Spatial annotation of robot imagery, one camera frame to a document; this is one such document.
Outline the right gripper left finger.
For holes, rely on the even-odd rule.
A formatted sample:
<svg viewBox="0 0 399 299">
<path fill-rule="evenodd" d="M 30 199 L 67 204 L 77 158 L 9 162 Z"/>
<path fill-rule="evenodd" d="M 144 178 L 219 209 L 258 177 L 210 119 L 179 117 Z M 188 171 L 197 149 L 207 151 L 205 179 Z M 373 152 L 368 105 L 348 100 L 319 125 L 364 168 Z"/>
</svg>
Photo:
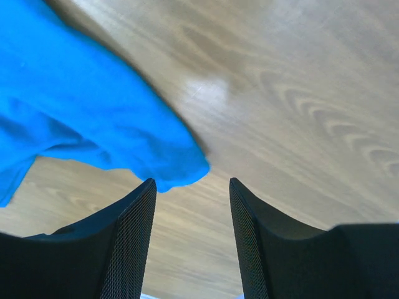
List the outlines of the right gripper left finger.
<svg viewBox="0 0 399 299">
<path fill-rule="evenodd" d="M 156 184 L 52 234 L 1 234 L 2 298 L 139 298 Z"/>
</svg>

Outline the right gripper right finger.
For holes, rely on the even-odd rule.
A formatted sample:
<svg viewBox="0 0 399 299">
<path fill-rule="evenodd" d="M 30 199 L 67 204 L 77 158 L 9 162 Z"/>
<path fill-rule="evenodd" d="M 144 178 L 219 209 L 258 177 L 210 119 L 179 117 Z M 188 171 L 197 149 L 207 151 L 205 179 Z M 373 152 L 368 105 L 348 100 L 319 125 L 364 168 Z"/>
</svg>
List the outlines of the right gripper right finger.
<svg viewBox="0 0 399 299">
<path fill-rule="evenodd" d="M 232 178 L 229 198 L 245 298 L 397 298 L 398 225 L 320 230 Z"/>
</svg>

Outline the blue t shirt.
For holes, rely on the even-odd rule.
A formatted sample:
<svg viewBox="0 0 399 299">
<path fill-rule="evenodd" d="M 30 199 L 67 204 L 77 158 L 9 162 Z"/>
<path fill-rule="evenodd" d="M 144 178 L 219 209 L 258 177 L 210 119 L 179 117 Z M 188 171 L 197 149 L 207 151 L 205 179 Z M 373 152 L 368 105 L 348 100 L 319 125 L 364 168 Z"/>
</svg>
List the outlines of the blue t shirt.
<svg viewBox="0 0 399 299">
<path fill-rule="evenodd" d="M 44 1 L 2 1 L 2 206 L 38 156 L 128 169 L 160 192 L 210 169 L 184 123 L 122 59 Z"/>
</svg>

